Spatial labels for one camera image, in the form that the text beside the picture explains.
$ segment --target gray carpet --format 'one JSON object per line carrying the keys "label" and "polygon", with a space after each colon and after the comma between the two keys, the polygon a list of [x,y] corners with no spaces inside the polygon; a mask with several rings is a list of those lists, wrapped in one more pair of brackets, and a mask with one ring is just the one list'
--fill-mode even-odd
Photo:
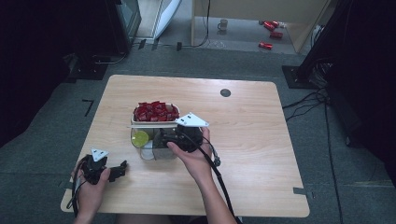
{"label": "gray carpet", "polygon": [[[114,74],[204,77],[273,81],[282,105],[306,96],[309,90],[290,90],[281,65],[299,65],[304,56],[220,49],[134,47],[123,61],[107,68],[104,80],[62,83],[36,115],[28,130],[1,148],[0,223],[72,223],[60,203],[90,128],[109,76]],[[94,100],[85,117],[89,103]],[[306,218],[244,217],[246,224],[340,223],[327,144],[324,105],[288,122],[291,141],[308,193],[311,213]],[[331,107],[332,156],[344,223],[394,223],[396,190],[383,163],[364,148],[349,148]],[[285,110],[288,117],[293,109]],[[94,223],[113,223],[100,214]]]}

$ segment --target red object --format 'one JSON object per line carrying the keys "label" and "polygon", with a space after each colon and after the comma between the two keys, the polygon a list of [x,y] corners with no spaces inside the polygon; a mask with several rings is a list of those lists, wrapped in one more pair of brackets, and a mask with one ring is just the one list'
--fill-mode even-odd
{"label": "red object", "polygon": [[282,36],[283,36],[283,33],[280,33],[280,32],[271,32],[271,33],[270,33],[270,37],[272,37],[272,38],[281,39]]}
{"label": "red object", "polygon": [[270,21],[265,21],[263,26],[271,32],[275,30],[275,26]]}
{"label": "red object", "polygon": [[134,110],[136,121],[174,121],[178,119],[178,111],[174,105],[172,109],[166,107],[166,103],[154,101],[152,103],[139,103]]}
{"label": "red object", "polygon": [[277,21],[269,21],[275,28],[279,27],[279,22]]}
{"label": "red object", "polygon": [[273,47],[272,44],[265,43],[263,41],[261,41],[259,44],[259,48],[262,48],[262,49],[272,49],[272,47]]}

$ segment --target lime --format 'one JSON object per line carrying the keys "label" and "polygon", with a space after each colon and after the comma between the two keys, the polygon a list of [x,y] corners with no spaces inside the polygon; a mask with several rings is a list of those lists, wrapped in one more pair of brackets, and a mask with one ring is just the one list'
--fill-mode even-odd
{"label": "lime", "polygon": [[135,147],[143,147],[149,141],[149,135],[143,131],[137,131],[131,138]]}

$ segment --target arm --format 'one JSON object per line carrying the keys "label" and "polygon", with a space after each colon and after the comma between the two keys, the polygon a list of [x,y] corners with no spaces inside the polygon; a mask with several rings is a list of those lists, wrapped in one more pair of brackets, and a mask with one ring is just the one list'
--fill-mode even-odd
{"label": "arm", "polygon": [[[204,138],[210,141],[209,129],[202,128],[202,133]],[[201,151],[195,150],[192,153],[188,153],[181,150],[172,142],[169,142],[167,145],[184,162],[190,175],[197,183],[204,200],[208,222],[210,224],[236,223],[213,181],[211,167]],[[209,144],[205,139],[201,148],[207,155],[212,155]]]}
{"label": "arm", "polygon": [[[78,215],[74,221],[75,224],[88,224],[93,221],[102,204],[103,193],[109,176],[110,169],[107,168],[101,173],[96,185],[86,182],[80,187],[78,191]],[[85,181],[84,176],[80,175],[80,178],[81,183],[83,183]]]}

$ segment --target person's left hand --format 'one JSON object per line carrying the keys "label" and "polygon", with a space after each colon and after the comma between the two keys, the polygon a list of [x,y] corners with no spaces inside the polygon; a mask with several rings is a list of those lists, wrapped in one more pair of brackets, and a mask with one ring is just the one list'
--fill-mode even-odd
{"label": "person's left hand", "polygon": [[[78,171],[78,176],[80,176],[80,183],[86,181],[81,170]],[[78,216],[75,223],[91,223],[102,204],[103,193],[109,176],[110,169],[106,168],[101,173],[96,185],[92,185],[89,182],[81,185],[78,191]]]}

